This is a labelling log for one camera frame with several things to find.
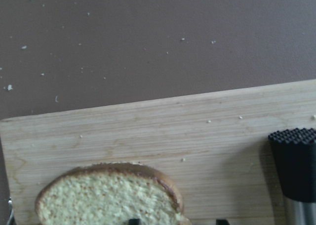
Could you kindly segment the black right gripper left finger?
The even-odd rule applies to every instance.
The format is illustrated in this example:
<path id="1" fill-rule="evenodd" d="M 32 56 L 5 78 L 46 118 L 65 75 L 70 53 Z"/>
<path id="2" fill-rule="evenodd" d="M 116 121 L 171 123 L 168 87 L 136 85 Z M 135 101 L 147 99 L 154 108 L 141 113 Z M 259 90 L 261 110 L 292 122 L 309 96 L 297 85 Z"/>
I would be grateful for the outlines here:
<path id="1" fill-rule="evenodd" d="M 140 225 L 140 219 L 129 219 L 128 225 Z"/>

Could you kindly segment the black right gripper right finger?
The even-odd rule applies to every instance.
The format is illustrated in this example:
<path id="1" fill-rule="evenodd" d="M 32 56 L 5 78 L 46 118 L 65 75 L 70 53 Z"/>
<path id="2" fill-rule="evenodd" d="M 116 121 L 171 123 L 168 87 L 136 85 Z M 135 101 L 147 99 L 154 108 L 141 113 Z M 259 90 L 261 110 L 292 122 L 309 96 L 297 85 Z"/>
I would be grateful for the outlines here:
<path id="1" fill-rule="evenodd" d="M 216 219 L 216 225 L 230 225 L 227 219 Z"/>

